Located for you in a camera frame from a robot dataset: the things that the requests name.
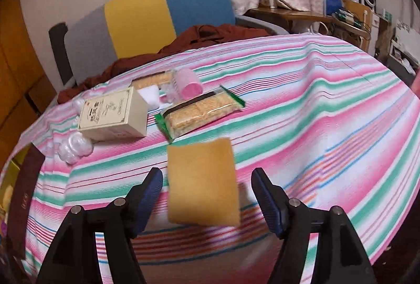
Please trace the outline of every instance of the brown jacket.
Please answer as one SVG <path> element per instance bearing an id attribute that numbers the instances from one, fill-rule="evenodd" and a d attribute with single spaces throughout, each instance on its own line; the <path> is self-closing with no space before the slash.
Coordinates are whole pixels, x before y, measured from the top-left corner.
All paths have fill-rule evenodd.
<path id="1" fill-rule="evenodd" d="M 94 86 L 104 83 L 121 73 L 145 65 L 176 53 L 190 49 L 199 49 L 224 42 L 266 37 L 269 34 L 259 28 L 245 28 L 224 24 L 218 27 L 211 25 L 192 26 L 182 32 L 171 44 L 165 46 L 157 53 L 141 54 L 131 58 L 118 59 L 109 66 L 102 74 L 87 78 L 82 84 L 59 93 L 57 102 L 65 103 L 78 95 L 80 92 L 89 90 Z"/>

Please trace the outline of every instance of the gray chair panel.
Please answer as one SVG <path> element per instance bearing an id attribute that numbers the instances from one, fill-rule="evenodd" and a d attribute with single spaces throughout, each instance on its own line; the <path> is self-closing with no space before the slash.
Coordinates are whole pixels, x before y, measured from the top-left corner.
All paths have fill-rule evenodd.
<path id="1" fill-rule="evenodd" d="M 236 24 L 238 26 L 250 27 L 250 28 L 263 28 L 271 35 L 288 35 L 290 34 L 284 28 L 262 21 L 259 19 L 246 17 L 244 15 L 236 15 Z"/>
<path id="2" fill-rule="evenodd" d="M 102 73 L 117 60 L 108 32 L 104 6 L 90 12 L 64 36 L 67 56 L 77 84 Z"/>

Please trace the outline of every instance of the yellow sponge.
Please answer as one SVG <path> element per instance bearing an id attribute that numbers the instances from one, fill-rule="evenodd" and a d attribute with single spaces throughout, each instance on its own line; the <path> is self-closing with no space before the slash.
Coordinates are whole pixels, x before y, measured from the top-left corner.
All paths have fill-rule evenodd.
<path id="1" fill-rule="evenodd" d="M 240 224 L 235 161 L 228 138 L 168 146 L 167 157 L 170 222 Z"/>

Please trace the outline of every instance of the floor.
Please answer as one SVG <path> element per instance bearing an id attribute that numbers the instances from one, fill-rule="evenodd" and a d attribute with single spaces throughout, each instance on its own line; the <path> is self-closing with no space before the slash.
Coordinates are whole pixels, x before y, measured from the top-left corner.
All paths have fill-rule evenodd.
<path id="1" fill-rule="evenodd" d="M 420 283 L 420 195 L 389 246 L 373 264 L 377 284 Z"/>

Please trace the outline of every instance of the brown cloth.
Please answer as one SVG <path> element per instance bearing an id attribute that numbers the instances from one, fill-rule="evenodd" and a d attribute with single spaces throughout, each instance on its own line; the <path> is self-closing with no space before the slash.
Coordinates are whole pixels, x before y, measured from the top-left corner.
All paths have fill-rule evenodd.
<path id="1" fill-rule="evenodd" d="M 36 181 L 44 160 L 45 156 L 43 153 L 31 143 L 28 153 L 20 166 L 13 190 L 6 240 L 8 252 L 19 259 L 25 259 L 25 238 L 29 208 L 31 207 Z"/>
<path id="2" fill-rule="evenodd" d="M 85 79 L 79 86 L 61 91 L 58 94 L 57 102 L 59 104 L 65 103 L 83 91 L 89 90 L 121 73 L 145 65 L 151 61 L 190 49 L 199 49 L 224 42 L 267 36 L 269 36 L 267 31 L 261 28 L 246 28 L 229 24 L 223 24 L 218 27 L 211 25 L 192 26 L 157 53 L 140 54 L 131 58 L 118 59 L 106 68 L 102 74 Z"/>

